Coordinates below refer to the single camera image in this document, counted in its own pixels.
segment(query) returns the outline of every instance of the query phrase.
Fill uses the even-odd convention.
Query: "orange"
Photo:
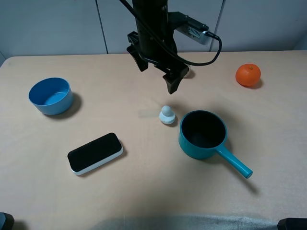
[[[254,64],[245,64],[236,71],[236,81],[243,86],[253,86],[260,80],[261,71]]]

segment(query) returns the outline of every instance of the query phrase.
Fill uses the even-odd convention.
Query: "black device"
[[[114,133],[106,134],[68,153],[71,170],[81,175],[103,165],[123,153]]]
[[[220,37],[209,31],[206,24],[200,23],[180,12],[168,12],[167,0],[132,0],[131,7],[126,0],[120,2],[136,18],[138,32],[128,34],[131,45],[127,51],[133,56],[140,71],[148,68],[148,63],[165,73],[163,76],[170,94],[175,92],[181,80],[188,73],[189,66],[210,65],[219,56],[222,49]],[[187,61],[177,54],[173,39],[174,30],[178,30],[193,40],[205,44],[211,37],[219,42],[218,51],[213,60],[205,63]]]
[[[287,218],[278,222],[278,230],[307,230],[306,218]]]

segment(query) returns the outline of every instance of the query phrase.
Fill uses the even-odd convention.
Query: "saucepan handle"
[[[217,152],[221,157],[228,161],[232,166],[235,167],[245,178],[250,178],[253,171],[243,164],[237,157],[235,157],[225,146],[219,146]]]

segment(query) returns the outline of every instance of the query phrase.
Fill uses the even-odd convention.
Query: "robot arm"
[[[221,39],[209,31],[209,27],[180,12],[168,12],[167,0],[132,0],[133,8],[120,0],[136,18],[138,32],[128,34],[131,45],[127,51],[133,56],[140,71],[148,68],[148,63],[165,73],[170,94],[175,92],[187,74],[189,67],[210,65],[219,56],[222,48]],[[174,30],[178,30],[191,39],[205,44],[208,37],[219,41],[219,50],[212,61],[194,63],[177,55]]]

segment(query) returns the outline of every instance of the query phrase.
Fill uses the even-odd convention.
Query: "blue bowl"
[[[56,115],[72,104],[73,94],[69,83],[62,78],[47,78],[32,87],[29,99],[42,113]]]

